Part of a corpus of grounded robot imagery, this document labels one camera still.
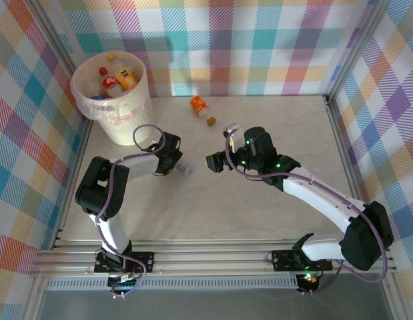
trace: orange object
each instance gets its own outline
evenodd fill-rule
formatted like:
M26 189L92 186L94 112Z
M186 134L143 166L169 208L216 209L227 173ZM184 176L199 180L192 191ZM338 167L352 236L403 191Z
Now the orange object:
M205 101L201 99L198 95L196 95L191 101L190 101L191 106L193 107L194 111L202 117L203 115L206 115L208 112L208 106L206 105Z

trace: white bucket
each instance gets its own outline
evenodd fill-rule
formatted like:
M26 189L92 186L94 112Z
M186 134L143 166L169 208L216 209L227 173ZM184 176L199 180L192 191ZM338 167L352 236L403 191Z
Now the white bucket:
M100 53L82 63L71 79L71 92L80 111L89 119L97 120L108 137L118 145L134 145L133 131L136 127L153 123L154 116L148 91L147 71L141 60L124 51L112 51L117 58L130 59L134 64L133 75L139 79L138 85L118 98L106 100L89 99L84 95L84 79L96 77L98 70L106 67L111 70L107 60L109 52ZM152 128L141 128L135 134L138 143L146 140Z

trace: colorful plaid fabric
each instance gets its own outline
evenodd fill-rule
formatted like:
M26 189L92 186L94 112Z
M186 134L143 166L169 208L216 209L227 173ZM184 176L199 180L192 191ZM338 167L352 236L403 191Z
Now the colorful plaid fabric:
M362 27L364 26L366 20L369 18L371 10L375 6L376 2L377 2L376 0L368 0L368 4L366 5L365 10L362 13L362 16L360 17L358 24L356 25L356 28L354 29L354 32L352 36L350 37L350 40L347 42L347 46L344 48L342 56L340 60L338 61L337 67L335 68L334 73L332 74L331 80L329 81L328 86L326 87L324 95L330 94L330 91L332 87L334 86L336 79L340 75L341 68L346 63L347 58L350 52L352 51L353 44L358 39L360 31L362 30Z
M57 22L46 0L51 20ZM152 97L324 93L359 0L60 0L85 55L146 65ZM65 30L55 24L69 52Z
M0 319L46 249L84 130L69 77L23 0L0 0Z
M391 2L337 102L362 194L389 210L413 306L413 0Z

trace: marble surface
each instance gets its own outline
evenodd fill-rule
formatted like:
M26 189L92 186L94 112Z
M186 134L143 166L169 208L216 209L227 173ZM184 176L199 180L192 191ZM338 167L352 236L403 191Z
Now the marble surface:
M181 137L191 176L143 176L127 184L121 209L130 239L297 239L308 232L338 229L304 202L262 182L231 171L210 171L205 156L224 149L222 128L237 122L243 130L262 126L279 153L299 161L317 178L350 194L346 175L321 97L206 97L217 119L208 127L193 112L189 98L152 99L156 123ZM152 139L158 141L158 134ZM112 143L93 125L77 185L91 159L136 153ZM99 239L92 221L72 201L62 238Z

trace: bottle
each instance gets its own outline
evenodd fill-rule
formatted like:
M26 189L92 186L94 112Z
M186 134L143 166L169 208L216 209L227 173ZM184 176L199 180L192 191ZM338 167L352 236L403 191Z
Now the bottle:
M96 77L86 78L86 81L83 82L83 86L85 89L86 97L94 99L94 100L105 99L105 95L103 94L103 89L99 85L98 79Z
M109 53L107 55L107 60L113 66L115 78L125 90L130 90L136 87L138 81L133 76L131 66L128 65L126 60L118 59L114 53Z
M123 92L123 88L117 81L117 79L110 75L105 67L99 68L99 74L103 77L102 85L105 88L105 92L110 98L115 98Z
M197 113L199 117L206 117L209 113L209 108L206 105L205 101L201 99L198 95L196 95L191 101L191 106L193 107L194 111ZM215 125L216 119L214 117L208 117L206 123L209 126Z

